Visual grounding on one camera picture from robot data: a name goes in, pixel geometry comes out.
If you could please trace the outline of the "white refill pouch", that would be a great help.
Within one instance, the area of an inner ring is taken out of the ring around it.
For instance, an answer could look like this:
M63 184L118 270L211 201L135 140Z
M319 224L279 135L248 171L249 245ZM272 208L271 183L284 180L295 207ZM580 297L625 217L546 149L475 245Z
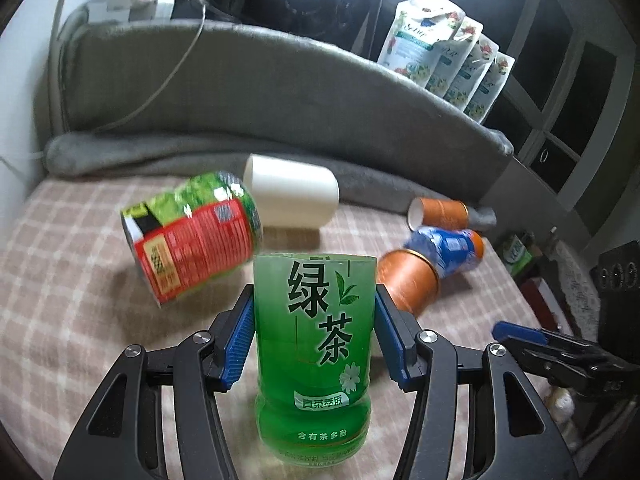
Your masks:
M464 17L464 11L449 0L401 1L378 64L424 87L439 59L438 44L454 36Z
M489 70L471 96L464 112L474 122L482 124L510 77L515 63L512 56L498 52Z
M429 92L439 98L445 95L483 29L481 22L466 16L451 39L437 44L438 61L426 84Z
M444 100L463 112L495 61L498 50L495 41L481 34L451 81Z

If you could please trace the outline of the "blue orange bottle cup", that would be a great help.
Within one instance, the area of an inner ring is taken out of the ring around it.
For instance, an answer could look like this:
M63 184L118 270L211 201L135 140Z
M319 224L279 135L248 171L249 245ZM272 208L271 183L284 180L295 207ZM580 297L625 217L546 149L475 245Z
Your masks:
M469 229L449 231L421 226L404 247L418 252L434 266L440 278L474 270L484 258L483 237Z

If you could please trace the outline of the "green paper bag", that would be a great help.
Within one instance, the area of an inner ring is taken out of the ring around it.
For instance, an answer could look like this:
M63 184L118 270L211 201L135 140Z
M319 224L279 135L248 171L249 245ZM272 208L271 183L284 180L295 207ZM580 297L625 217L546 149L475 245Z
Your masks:
M500 256L512 278L515 278L533 260L533 255L529 251L530 244L532 244L532 234L526 231L512 233L504 240Z

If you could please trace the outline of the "grey fleece blanket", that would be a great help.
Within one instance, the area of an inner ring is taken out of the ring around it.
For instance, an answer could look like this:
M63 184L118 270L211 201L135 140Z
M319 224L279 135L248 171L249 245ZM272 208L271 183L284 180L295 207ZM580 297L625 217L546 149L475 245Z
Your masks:
M250 154L329 168L343 200L461 200L471 226L512 144L414 82L322 42L209 22L67 26L50 174L242 174Z

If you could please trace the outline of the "white power strip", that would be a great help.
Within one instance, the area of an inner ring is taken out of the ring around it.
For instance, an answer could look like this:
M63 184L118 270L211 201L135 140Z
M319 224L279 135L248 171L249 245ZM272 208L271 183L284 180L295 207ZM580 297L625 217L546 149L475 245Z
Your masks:
M169 21L175 0L91 0L89 22Z

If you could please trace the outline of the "red box on floor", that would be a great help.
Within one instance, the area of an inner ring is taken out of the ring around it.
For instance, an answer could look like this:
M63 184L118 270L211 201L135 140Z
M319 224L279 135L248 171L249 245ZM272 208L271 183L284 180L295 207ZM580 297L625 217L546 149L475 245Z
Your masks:
M575 336L567 307L543 278L529 278L521 284L520 291L542 328Z

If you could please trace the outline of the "white plastic cup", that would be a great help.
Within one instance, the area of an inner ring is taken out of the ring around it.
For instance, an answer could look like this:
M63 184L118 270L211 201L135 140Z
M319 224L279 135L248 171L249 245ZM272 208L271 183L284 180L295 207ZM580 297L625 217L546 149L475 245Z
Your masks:
M318 230L340 203L340 186L326 167L250 154L243 182L267 228Z

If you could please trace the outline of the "orange paper cup near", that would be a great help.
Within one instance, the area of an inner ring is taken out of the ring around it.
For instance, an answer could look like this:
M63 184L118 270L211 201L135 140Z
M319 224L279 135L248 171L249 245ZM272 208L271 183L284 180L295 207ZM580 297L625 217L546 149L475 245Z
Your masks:
M420 252L400 248L378 258L378 284L383 284L399 310L418 318L439 294L439 276Z

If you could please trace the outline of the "red green label cup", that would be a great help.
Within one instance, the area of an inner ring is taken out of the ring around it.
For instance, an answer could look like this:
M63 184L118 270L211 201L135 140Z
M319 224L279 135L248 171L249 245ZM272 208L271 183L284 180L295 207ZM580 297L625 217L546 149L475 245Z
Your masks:
M120 221L160 307L247 263L262 244L253 196L225 171L200 174L131 205Z

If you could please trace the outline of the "orange paper cup far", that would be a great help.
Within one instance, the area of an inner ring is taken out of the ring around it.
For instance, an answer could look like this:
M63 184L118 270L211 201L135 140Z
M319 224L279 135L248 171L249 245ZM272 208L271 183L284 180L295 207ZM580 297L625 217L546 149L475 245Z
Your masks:
M407 222L411 231L421 226L463 230L469 226L469 211L460 200L417 197L409 205Z

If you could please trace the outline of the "green tea bottle cup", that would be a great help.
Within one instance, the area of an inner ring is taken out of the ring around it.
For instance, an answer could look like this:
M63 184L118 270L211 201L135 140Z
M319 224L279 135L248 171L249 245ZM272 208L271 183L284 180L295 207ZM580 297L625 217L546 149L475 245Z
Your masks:
M366 440L375 286L369 256L255 259L257 428L281 460L333 466Z

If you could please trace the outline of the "orange paper cup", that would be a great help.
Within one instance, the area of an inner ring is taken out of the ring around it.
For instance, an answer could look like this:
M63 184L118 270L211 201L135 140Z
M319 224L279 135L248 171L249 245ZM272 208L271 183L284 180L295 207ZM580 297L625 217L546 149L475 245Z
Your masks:
M407 222L411 231L421 226L463 230L469 226L469 211L460 200L417 197L409 205Z
M399 310L418 318L439 294L439 276L420 252L400 248L378 258L378 284L383 284Z

